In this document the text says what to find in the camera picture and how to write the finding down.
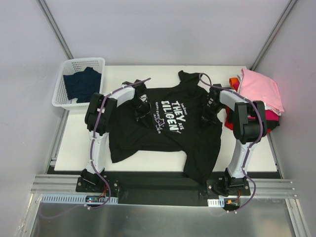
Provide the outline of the white plastic laundry basket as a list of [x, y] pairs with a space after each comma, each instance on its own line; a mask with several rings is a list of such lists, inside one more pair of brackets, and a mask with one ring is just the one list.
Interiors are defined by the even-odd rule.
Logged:
[[98, 93], [102, 92], [105, 67], [105, 59], [101, 57], [77, 58], [65, 61], [59, 71], [54, 94], [52, 97], [52, 105], [55, 107], [62, 107], [66, 110], [79, 110], [81, 108], [87, 109], [88, 103], [77, 103], [77, 99], [69, 100], [64, 84], [63, 75], [73, 75], [76, 72], [83, 71], [86, 67], [92, 67], [101, 74], [101, 85]]

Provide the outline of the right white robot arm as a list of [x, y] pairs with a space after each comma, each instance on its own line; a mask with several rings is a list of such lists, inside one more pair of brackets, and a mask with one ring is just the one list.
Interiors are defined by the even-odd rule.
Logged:
[[232, 160], [221, 180], [211, 190], [221, 196], [233, 195], [247, 186], [247, 167], [257, 143], [267, 134], [265, 105], [251, 101], [237, 92], [212, 85], [203, 109], [202, 120], [215, 122], [217, 114], [228, 107], [233, 112], [233, 134], [236, 139]]

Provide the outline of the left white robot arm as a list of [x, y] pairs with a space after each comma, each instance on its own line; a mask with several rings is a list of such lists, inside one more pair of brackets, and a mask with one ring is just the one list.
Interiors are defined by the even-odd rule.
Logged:
[[92, 95], [84, 119], [90, 136], [89, 161], [81, 172], [82, 179], [92, 191], [99, 192], [105, 185], [101, 177], [105, 169], [103, 153], [107, 137], [114, 124], [117, 107], [131, 101], [136, 122], [145, 127], [153, 124], [145, 85], [150, 79], [136, 80], [134, 83], [126, 81], [107, 95], [100, 93]]

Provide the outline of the red t shirt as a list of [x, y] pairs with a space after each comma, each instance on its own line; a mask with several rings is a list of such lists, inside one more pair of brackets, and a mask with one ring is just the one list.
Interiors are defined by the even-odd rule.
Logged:
[[227, 115], [226, 115], [224, 126], [230, 130], [233, 130], [234, 112], [229, 107], [226, 107], [225, 111]]

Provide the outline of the magenta t shirt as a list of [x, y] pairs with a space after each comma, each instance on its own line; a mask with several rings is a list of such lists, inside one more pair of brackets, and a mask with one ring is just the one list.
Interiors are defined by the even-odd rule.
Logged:
[[[233, 89], [235, 91], [238, 90], [239, 87], [239, 82], [236, 82], [233, 84]], [[268, 121], [279, 121], [279, 116], [277, 114], [275, 114], [273, 111], [271, 110], [265, 110], [265, 114], [266, 114], [266, 120]]]

